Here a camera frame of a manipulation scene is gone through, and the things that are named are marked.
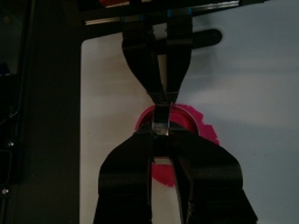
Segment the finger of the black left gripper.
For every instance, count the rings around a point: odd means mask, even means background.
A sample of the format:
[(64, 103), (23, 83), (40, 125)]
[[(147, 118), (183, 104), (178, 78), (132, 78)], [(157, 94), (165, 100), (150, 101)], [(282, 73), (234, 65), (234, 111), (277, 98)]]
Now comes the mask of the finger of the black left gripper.
[(154, 27), (145, 20), (126, 21), (123, 23), (122, 48), (126, 63), (154, 101), (153, 131), (157, 135), (167, 136), (171, 103), (165, 96), (165, 86), (155, 52)]
[(169, 102), (177, 102), (185, 75), (187, 74), (193, 56), (193, 15), (169, 14), (166, 63)]

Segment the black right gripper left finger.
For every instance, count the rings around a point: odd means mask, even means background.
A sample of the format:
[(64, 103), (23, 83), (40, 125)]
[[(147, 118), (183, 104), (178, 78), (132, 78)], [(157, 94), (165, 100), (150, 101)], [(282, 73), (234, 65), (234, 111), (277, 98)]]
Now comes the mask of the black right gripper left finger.
[(99, 170), (94, 224), (153, 224), (153, 136), (138, 131), (107, 155)]

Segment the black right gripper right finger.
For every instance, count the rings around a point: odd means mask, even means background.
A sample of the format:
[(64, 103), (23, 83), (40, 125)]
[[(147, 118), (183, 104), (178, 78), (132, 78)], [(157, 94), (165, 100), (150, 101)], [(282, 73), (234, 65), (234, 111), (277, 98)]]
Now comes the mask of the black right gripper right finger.
[(177, 124), (170, 149), (182, 224), (257, 224), (239, 161), (229, 151)]

